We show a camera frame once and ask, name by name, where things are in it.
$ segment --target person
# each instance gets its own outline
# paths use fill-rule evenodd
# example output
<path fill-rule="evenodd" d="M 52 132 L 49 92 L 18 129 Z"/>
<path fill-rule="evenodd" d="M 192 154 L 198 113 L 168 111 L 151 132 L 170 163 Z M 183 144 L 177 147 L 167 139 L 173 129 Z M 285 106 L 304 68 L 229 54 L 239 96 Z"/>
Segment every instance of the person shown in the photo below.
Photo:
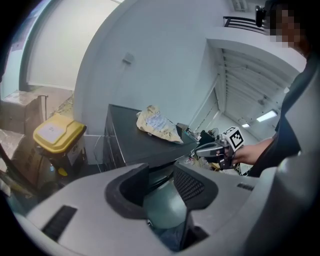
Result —
<path fill-rule="evenodd" d="M 316 8 L 305 2 L 268 0 L 264 9 L 265 26 L 269 28 L 270 34 L 281 36 L 281 40 L 301 53 L 307 62 L 304 71 L 295 78 L 283 100 L 275 135 L 258 144 L 245 145 L 235 152 L 232 163 L 253 165 L 248 173 L 253 177 L 259 177 L 266 168 L 278 166 L 283 159 L 296 155 L 301 150 L 285 115 L 309 84 L 315 72 L 315 64 L 319 61 L 317 33 L 312 29 L 317 17 Z"/>

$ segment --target yellow container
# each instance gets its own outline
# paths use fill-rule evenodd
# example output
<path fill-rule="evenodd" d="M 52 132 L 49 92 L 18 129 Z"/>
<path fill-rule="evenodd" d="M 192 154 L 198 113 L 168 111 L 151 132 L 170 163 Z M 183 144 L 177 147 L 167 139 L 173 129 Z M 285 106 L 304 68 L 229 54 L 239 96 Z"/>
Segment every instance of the yellow container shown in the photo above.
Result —
<path fill-rule="evenodd" d="M 78 140 L 86 126 L 66 116 L 55 114 L 39 125 L 33 132 L 33 139 L 47 152 L 66 152 Z"/>

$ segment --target dark sleeve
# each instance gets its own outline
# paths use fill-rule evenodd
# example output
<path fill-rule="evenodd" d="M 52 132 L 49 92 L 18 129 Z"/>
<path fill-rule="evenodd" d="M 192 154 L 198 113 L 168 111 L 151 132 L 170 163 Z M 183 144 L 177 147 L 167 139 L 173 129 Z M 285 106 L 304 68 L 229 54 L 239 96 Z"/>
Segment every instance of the dark sleeve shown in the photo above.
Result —
<path fill-rule="evenodd" d="M 274 129 L 276 132 L 279 131 L 279 123 L 280 123 L 280 120 L 279 120 L 278 124 L 276 125 L 276 128 Z"/>

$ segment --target cable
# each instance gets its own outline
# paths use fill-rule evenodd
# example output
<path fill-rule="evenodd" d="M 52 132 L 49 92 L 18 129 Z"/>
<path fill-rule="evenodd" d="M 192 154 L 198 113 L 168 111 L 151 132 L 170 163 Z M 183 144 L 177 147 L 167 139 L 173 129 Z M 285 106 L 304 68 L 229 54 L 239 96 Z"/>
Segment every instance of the cable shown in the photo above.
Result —
<path fill-rule="evenodd" d="M 97 160 L 97 156 L 96 156 L 96 146 L 97 146 L 98 141 L 100 140 L 101 137 L 104 137 L 104 135 L 100 135 L 100 136 L 99 136 L 99 138 L 96 140 L 95 145 L 94 145 L 94 148 L 93 148 L 94 158 L 95 158 L 96 165 L 98 166 L 100 173 L 102 173 L 102 171 L 100 170 L 100 166 L 99 166 L 99 163 L 98 163 L 98 160 Z"/>

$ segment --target wall fixture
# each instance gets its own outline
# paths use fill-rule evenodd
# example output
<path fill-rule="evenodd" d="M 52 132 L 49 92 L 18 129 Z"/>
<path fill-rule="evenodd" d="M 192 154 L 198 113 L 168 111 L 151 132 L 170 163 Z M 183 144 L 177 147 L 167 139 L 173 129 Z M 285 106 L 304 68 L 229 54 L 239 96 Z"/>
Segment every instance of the wall fixture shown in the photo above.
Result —
<path fill-rule="evenodd" d="M 271 111 L 269 111 L 268 113 L 266 113 L 266 114 L 258 117 L 257 120 L 258 120 L 259 122 L 262 122 L 262 121 L 264 121 L 264 120 L 267 120 L 267 119 L 270 119 L 270 118 L 274 118 L 274 117 L 276 117 L 277 115 L 278 115 L 278 113 L 277 113 L 276 111 L 271 110 Z"/>

